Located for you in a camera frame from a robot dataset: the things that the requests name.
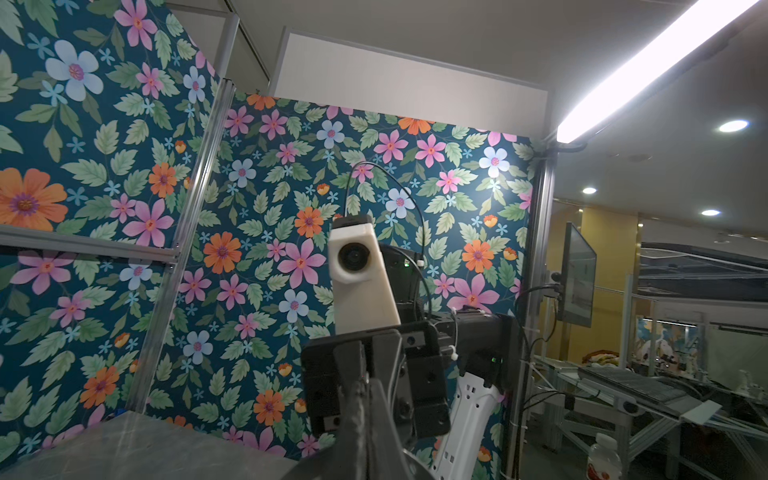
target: keyboard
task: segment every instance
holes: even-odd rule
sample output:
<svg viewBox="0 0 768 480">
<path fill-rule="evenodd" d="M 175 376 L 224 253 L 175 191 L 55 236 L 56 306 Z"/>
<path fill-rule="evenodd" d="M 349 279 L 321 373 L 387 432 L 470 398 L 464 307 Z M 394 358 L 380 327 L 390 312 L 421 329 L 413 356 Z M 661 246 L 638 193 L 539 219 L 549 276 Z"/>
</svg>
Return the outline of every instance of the keyboard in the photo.
<svg viewBox="0 0 768 480">
<path fill-rule="evenodd" d="M 683 390 L 625 369 L 579 367 L 578 371 L 582 378 L 605 383 L 648 402 L 668 403 L 687 395 Z"/>
</svg>

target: plastic bottle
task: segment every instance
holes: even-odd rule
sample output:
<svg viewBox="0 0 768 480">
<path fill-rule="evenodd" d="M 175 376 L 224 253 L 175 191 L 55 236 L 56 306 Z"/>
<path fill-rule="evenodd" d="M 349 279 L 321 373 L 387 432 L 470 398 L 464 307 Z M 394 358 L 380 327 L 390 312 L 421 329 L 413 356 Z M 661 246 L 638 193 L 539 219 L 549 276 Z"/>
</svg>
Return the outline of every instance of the plastic bottle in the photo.
<svg viewBox="0 0 768 480">
<path fill-rule="evenodd" d="M 616 440 L 598 433 L 596 443 L 589 450 L 587 480 L 621 480 L 621 458 L 616 453 Z"/>
</svg>

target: floral wallpaper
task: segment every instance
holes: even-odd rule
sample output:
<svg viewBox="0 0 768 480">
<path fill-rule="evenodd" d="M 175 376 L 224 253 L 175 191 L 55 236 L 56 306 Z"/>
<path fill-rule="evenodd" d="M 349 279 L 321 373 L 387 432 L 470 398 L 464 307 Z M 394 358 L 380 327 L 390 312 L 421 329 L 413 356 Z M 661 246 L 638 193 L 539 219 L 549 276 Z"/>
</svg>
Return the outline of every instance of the floral wallpaper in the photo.
<svg viewBox="0 0 768 480">
<path fill-rule="evenodd" d="M 0 247 L 0 469 L 124 405 L 162 269 Z"/>
<path fill-rule="evenodd" d="M 170 244 L 217 90 L 164 0 L 0 0 L 0 224 Z"/>
<path fill-rule="evenodd" d="M 527 138 L 305 101 L 236 95 L 231 154 L 207 186 L 177 295 L 173 345 L 157 367 L 167 403 L 148 414 L 230 442 L 302 458 L 333 443 L 310 432 L 300 351 L 333 333 L 330 224 L 368 213 L 379 240 L 420 250 L 434 310 L 507 312 L 520 287 L 540 146 Z M 397 187 L 376 162 L 403 185 Z M 454 369 L 449 378 L 454 379 Z M 475 478 L 496 476 L 498 406 Z M 435 440 L 417 449 L 432 460 Z"/>
</svg>

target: monitor screen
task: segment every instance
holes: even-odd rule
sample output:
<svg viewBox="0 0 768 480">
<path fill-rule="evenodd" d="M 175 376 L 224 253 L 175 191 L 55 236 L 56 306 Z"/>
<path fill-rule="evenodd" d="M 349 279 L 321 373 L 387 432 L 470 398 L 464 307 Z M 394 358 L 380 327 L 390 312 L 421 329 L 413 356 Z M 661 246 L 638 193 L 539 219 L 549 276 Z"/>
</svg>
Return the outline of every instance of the monitor screen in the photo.
<svg viewBox="0 0 768 480">
<path fill-rule="evenodd" d="M 564 246 L 563 271 L 560 279 L 564 291 L 560 300 L 558 319 L 591 327 L 594 272 L 598 264 L 598 255 L 571 222 L 568 222 L 565 228 Z"/>
</svg>

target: white camera housing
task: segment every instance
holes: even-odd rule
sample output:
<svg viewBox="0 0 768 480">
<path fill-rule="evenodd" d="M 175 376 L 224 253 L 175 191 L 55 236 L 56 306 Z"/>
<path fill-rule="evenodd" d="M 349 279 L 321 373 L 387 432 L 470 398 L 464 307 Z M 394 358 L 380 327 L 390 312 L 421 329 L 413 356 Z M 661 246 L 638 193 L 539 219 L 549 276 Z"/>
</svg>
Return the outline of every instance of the white camera housing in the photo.
<svg viewBox="0 0 768 480">
<path fill-rule="evenodd" d="M 360 243 L 369 251 L 368 262 L 360 270 L 345 268 L 339 258 L 342 248 L 350 243 Z M 366 223 L 331 230 L 328 264 L 333 280 L 333 315 L 337 335 L 400 325 L 384 257 L 370 217 Z"/>
</svg>

